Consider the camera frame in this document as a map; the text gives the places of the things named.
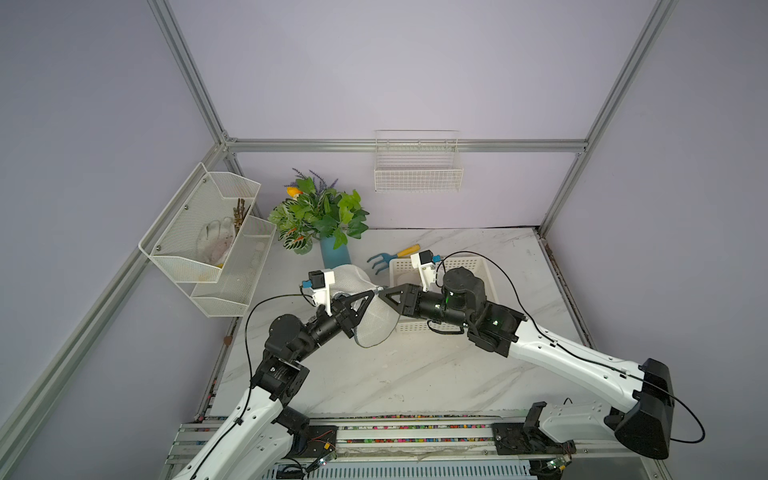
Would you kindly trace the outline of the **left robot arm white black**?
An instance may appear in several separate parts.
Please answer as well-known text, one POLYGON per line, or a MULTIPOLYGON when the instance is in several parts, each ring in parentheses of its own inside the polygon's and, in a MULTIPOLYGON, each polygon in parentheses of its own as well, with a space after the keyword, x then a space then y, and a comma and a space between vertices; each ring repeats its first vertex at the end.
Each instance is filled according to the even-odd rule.
POLYGON ((343 333, 352 338, 375 297, 373 290, 340 295, 305 323, 294 314, 269 327, 261 361, 249 360, 250 380, 232 413, 176 475, 178 479, 260 479, 301 441, 308 418, 289 407, 309 375, 301 364, 343 333))

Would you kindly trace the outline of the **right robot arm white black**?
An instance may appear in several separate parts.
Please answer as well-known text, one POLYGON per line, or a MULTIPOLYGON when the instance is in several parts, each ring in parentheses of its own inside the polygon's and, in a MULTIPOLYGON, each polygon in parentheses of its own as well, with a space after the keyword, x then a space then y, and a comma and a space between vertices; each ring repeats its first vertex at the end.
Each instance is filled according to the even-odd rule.
POLYGON ((402 316, 460 327, 484 351, 541 366, 590 390, 609 405, 598 419, 601 430, 644 457, 669 457, 675 400, 663 362, 616 359, 550 333, 488 300, 484 282, 464 267, 449 270, 437 292, 402 284, 379 297, 402 316))

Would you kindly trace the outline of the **white plastic basket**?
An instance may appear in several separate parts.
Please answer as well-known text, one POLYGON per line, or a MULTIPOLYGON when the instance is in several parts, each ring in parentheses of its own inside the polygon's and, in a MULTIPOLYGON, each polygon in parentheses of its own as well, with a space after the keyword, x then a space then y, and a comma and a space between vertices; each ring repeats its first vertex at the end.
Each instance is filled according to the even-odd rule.
POLYGON ((496 305, 488 299, 485 282, 466 267, 447 270, 439 286, 430 291, 441 294, 440 318, 410 318, 396 313, 422 320, 428 329, 442 335, 478 333, 493 318, 496 305))

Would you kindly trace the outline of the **blue yellow garden fork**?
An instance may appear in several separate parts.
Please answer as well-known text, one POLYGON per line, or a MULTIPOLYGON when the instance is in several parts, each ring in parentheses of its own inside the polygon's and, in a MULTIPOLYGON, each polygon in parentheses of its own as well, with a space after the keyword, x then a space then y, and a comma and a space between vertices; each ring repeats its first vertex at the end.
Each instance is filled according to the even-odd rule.
POLYGON ((420 250, 421 246, 419 244, 414 244, 394 254, 379 253, 373 255, 367 260, 367 263, 374 270, 374 274, 378 275, 389 269, 389 265, 392 260, 410 257, 412 254, 418 253, 420 250))

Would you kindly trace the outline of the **teal vase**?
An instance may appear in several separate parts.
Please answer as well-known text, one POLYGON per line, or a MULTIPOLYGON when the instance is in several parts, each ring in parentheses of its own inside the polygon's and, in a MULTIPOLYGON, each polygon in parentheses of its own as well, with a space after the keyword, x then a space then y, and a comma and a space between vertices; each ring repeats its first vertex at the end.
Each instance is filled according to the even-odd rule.
POLYGON ((346 244, 335 247, 334 237, 320 240, 322 261, 325 269, 334 269, 342 265, 351 264, 351 256, 346 244))

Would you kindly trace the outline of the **artificial green plant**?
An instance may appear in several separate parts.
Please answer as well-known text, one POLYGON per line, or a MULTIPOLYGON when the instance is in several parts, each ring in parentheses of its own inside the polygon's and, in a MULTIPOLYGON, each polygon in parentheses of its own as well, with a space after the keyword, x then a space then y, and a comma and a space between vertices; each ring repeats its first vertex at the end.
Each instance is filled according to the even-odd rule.
POLYGON ((337 180, 327 182, 312 170, 293 171, 295 178, 285 186, 287 198, 267 218, 276 226, 285 250, 304 255, 323 240, 329 240, 337 250, 350 239, 360 240, 369 230, 369 212, 362 207, 356 190, 339 190, 337 180))

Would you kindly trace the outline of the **clear glove in shelf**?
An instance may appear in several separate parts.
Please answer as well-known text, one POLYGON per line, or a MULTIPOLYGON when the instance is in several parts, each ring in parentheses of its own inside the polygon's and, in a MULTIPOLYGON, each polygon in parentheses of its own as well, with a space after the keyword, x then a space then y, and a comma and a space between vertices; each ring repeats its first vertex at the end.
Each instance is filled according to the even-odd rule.
POLYGON ((236 237, 234 220, 225 217, 205 225, 196 241, 196 259, 202 263, 221 267, 236 237))

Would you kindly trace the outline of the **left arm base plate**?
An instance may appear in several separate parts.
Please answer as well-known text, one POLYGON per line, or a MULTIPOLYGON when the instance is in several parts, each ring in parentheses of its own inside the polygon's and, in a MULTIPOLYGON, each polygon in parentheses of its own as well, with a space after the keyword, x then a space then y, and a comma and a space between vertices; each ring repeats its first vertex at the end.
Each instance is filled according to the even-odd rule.
POLYGON ((309 425, 293 436, 290 458, 316 459, 334 451, 338 427, 335 425, 309 425))

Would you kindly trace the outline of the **white mesh wall shelf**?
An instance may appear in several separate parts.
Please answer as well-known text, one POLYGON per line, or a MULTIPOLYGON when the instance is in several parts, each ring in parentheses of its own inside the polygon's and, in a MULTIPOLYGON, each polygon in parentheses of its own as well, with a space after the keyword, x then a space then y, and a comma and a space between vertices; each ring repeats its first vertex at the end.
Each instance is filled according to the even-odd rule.
POLYGON ((138 249, 208 318, 242 317, 276 226, 257 216, 260 184, 198 164, 138 249))

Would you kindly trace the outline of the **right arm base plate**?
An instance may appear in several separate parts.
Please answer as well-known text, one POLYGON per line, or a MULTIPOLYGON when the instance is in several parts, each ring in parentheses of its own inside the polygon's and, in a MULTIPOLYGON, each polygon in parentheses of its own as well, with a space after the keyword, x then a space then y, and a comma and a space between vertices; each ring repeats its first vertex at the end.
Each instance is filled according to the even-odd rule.
POLYGON ((537 427, 524 423, 493 423, 492 437, 498 455, 572 455, 576 446, 572 440, 558 443, 537 427))

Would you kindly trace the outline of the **aluminium frame rail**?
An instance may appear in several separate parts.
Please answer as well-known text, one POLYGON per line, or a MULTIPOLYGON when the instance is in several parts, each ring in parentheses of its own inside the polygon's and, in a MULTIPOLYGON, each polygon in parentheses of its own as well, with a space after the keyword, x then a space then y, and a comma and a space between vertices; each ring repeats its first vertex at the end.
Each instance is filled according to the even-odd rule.
POLYGON ((580 153, 586 150, 588 143, 573 139, 231 139, 227 145, 237 153, 360 153, 378 150, 580 153))

